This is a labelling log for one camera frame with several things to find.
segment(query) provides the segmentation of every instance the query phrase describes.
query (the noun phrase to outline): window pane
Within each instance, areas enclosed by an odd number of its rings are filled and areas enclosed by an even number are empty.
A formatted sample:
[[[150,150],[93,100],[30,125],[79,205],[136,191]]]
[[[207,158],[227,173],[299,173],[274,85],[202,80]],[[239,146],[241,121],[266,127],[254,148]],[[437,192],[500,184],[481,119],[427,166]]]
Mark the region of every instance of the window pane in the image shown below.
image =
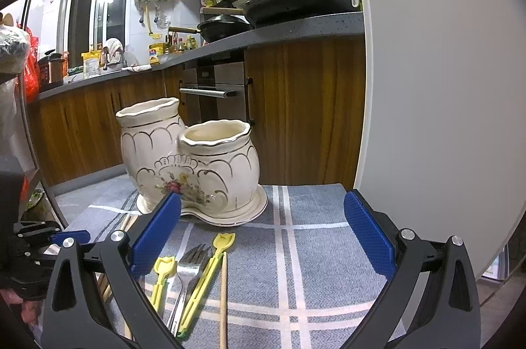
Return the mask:
[[[106,39],[116,37],[123,45],[126,18],[126,0],[113,0],[108,4]]]
[[[82,65],[83,52],[89,51],[89,12],[91,0],[71,0],[68,25],[69,67]]]
[[[102,28],[104,25],[104,0],[97,0],[97,5],[95,7],[95,45],[96,47],[99,43],[102,43],[104,39],[102,38]]]

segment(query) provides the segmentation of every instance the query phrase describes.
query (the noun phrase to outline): kitchen towel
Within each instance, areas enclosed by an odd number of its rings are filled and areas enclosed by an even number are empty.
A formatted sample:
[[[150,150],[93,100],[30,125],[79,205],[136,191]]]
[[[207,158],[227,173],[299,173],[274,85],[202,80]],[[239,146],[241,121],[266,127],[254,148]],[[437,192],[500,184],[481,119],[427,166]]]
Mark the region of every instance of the kitchen towel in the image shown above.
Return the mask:
[[[137,193],[127,187],[126,196],[125,190],[118,195],[117,191],[104,194],[68,230],[85,228],[92,240],[114,231],[123,214],[137,214]],[[235,232],[235,243],[228,250],[230,349],[340,348],[386,283],[345,220],[346,191],[340,184],[264,189],[268,206],[253,222],[224,228],[183,217],[160,256],[180,259],[198,244],[211,245],[219,232]],[[219,347],[219,276],[215,276],[192,333],[183,341],[187,349]],[[156,279],[153,272],[146,276],[148,296]],[[179,280],[170,278],[168,287],[165,322],[176,301]],[[123,334],[124,322],[115,300],[108,307],[117,331]],[[400,324],[393,338],[403,333]]]

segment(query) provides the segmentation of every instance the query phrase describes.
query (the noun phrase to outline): countertop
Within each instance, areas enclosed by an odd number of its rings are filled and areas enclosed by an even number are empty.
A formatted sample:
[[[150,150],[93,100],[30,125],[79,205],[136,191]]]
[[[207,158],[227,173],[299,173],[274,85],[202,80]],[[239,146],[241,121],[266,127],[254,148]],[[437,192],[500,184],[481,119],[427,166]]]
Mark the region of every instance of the countertop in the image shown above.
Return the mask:
[[[269,25],[267,27],[227,37],[226,39],[213,42],[196,50],[185,52],[184,54],[166,54],[160,56],[160,64],[152,66],[152,69],[146,70],[146,72],[167,69],[193,59],[209,57],[227,51],[245,49],[249,46],[281,43],[311,37],[353,36],[363,35],[364,33],[364,14],[362,12],[346,12],[342,14],[322,15],[301,20],[287,21],[285,23]],[[38,99],[43,100],[62,92],[80,88],[81,86],[123,78],[131,74],[137,73],[129,70],[120,70],[67,83],[57,88],[41,92],[38,95]]]

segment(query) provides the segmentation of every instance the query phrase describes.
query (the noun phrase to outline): fork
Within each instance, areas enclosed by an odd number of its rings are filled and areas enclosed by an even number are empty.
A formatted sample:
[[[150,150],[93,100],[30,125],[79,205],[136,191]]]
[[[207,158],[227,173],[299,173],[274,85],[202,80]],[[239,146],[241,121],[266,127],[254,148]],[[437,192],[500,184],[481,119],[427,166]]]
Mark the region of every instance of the fork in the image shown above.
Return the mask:
[[[205,244],[198,245],[187,251],[177,263],[177,277],[181,281],[181,291],[177,297],[175,307],[170,313],[166,326],[175,336],[179,329],[182,312],[185,307],[188,289],[191,288],[203,274],[204,267],[209,260],[210,248],[204,248]]]

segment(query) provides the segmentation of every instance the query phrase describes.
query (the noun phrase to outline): fork handle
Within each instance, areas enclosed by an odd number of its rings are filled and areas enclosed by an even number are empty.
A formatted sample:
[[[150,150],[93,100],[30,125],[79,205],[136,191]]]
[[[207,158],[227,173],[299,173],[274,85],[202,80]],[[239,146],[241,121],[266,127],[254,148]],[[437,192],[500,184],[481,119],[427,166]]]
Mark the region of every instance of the fork handle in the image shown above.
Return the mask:
[[[185,307],[186,294],[188,293],[188,285],[185,285],[181,288],[179,297],[177,297],[177,302],[175,303],[174,310],[170,314],[170,319],[168,320],[169,329],[174,336],[177,335],[177,330],[179,329],[179,323],[181,322],[182,311]]]

